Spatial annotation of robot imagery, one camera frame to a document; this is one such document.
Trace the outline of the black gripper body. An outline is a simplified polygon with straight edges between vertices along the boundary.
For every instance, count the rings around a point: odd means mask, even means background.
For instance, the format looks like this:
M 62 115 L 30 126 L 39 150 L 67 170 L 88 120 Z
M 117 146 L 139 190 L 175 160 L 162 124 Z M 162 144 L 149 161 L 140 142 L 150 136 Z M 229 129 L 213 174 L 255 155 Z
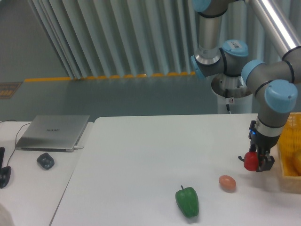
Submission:
M 277 144 L 279 138 L 280 135 L 275 137 L 268 137 L 258 131 L 252 132 L 252 142 L 255 144 L 259 152 L 270 152 L 271 148 Z

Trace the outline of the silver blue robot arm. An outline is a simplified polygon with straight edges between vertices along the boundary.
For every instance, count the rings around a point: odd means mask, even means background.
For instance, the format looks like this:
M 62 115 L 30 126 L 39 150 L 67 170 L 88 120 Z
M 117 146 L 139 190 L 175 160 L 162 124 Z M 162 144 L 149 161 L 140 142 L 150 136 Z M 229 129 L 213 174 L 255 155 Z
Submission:
M 250 148 L 240 160 L 248 171 L 268 171 L 275 160 L 270 150 L 276 145 L 290 112 L 294 109 L 301 81 L 301 40 L 279 5 L 271 0 L 247 0 L 269 36 L 281 60 L 267 64 L 261 60 L 246 61 L 247 46 L 228 40 L 218 47 L 222 15 L 228 0 L 195 0 L 198 13 L 198 48 L 191 56 L 196 75 L 205 78 L 224 75 L 241 78 L 261 108 L 249 127 Z

